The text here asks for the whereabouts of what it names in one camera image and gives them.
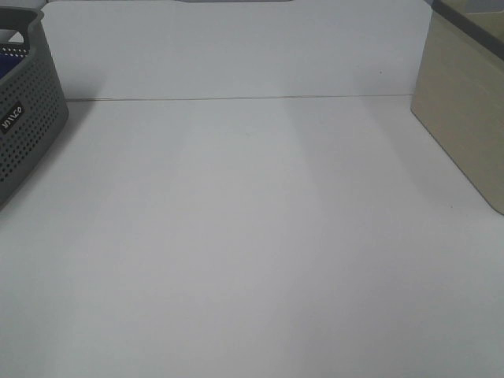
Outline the blue microfiber towel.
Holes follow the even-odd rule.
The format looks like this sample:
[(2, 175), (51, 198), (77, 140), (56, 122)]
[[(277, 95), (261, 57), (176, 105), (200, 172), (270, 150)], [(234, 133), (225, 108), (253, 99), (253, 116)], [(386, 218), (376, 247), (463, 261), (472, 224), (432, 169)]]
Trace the blue microfiber towel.
[(20, 31), (15, 31), (14, 35), (19, 35), (16, 40), (1, 41), (1, 78), (7, 76), (16, 68), (30, 53), (28, 36)]

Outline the white back panel board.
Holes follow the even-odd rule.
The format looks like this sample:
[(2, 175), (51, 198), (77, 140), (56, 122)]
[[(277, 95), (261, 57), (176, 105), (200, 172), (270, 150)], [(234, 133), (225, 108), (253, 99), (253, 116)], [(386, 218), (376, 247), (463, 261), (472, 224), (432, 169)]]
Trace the white back panel board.
[(408, 95), (422, 1), (58, 1), (43, 27), (67, 98)]

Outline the beige storage bin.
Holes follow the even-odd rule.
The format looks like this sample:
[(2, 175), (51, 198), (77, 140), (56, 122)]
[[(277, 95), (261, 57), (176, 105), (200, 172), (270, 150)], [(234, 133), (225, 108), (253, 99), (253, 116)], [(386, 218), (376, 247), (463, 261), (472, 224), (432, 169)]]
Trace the beige storage bin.
[(503, 212), (503, 3), (431, 1), (411, 111)]

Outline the grey perforated plastic basket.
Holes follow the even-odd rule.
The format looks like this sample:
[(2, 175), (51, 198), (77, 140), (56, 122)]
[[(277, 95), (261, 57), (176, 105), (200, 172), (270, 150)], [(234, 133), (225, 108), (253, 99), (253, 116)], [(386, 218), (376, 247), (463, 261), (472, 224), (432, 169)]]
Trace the grey perforated plastic basket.
[(25, 33), (29, 55), (1, 78), (1, 204), (29, 177), (64, 128), (69, 109), (37, 9), (1, 8), (1, 28)]

